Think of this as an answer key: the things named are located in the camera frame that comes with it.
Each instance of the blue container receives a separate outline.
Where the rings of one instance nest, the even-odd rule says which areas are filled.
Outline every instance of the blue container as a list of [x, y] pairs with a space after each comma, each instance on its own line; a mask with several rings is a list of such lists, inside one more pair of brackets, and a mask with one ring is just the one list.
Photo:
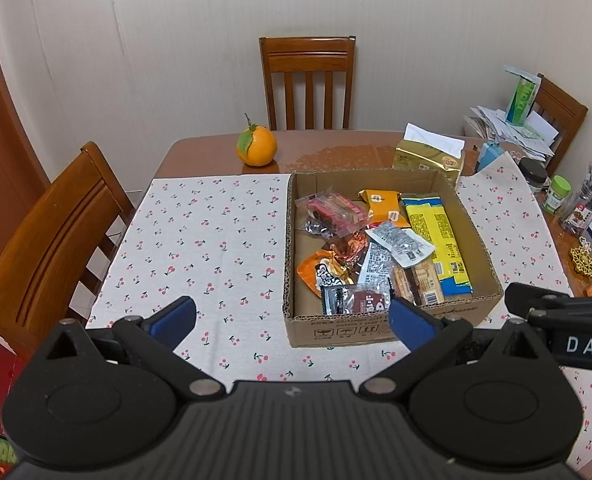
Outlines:
[[500, 147], [498, 142], [486, 142], [480, 149], [478, 155], [478, 162], [476, 162], [476, 172], [489, 166], [496, 158], [504, 153], [504, 149]]

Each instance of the blue gripper pad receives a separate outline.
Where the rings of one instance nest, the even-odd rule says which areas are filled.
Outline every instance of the blue gripper pad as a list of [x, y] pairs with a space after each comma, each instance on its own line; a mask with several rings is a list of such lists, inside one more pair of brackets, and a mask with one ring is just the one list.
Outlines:
[[170, 350], [180, 345], [195, 326], [196, 304], [189, 296], [181, 296], [140, 325], [141, 329]]
[[392, 298], [389, 326], [402, 343], [414, 351], [442, 330], [442, 322], [401, 298]]

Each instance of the wooden dining table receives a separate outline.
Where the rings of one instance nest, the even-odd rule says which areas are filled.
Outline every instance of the wooden dining table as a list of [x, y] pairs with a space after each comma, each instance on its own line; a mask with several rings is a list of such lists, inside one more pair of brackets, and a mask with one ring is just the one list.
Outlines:
[[[267, 166], [252, 168], [236, 155], [238, 134], [190, 137], [177, 141], [165, 156], [154, 178], [216, 176], [249, 173], [292, 173], [340, 169], [391, 168], [396, 144], [402, 132], [372, 132], [357, 130], [290, 130], [275, 132], [278, 151]], [[484, 139], [460, 137], [464, 140], [463, 175], [474, 173], [478, 152]], [[514, 158], [524, 156], [515, 144], [501, 146]], [[562, 268], [574, 296], [582, 296], [591, 283], [589, 278], [573, 269], [569, 250], [579, 245], [578, 238], [564, 231], [557, 220], [544, 214]], [[592, 460], [579, 471], [592, 478]]]

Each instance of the glass jar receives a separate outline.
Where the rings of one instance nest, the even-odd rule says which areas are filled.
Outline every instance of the glass jar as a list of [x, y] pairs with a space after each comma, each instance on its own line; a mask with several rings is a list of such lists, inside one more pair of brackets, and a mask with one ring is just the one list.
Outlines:
[[591, 188], [582, 184], [580, 190], [560, 207], [557, 216], [560, 227], [574, 236], [580, 236], [592, 221]]
[[524, 156], [521, 158], [518, 168], [525, 177], [529, 188], [534, 195], [542, 191], [546, 181], [546, 170], [537, 160]]

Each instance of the orange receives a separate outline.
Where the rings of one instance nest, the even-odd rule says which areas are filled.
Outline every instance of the orange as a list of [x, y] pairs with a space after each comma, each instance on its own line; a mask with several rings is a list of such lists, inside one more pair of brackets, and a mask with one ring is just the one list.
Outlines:
[[249, 118], [247, 123], [249, 127], [238, 137], [236, 153], [248, 166], [265, 166], [278, 149], [276, 138], [264, 126], [252, 124]]

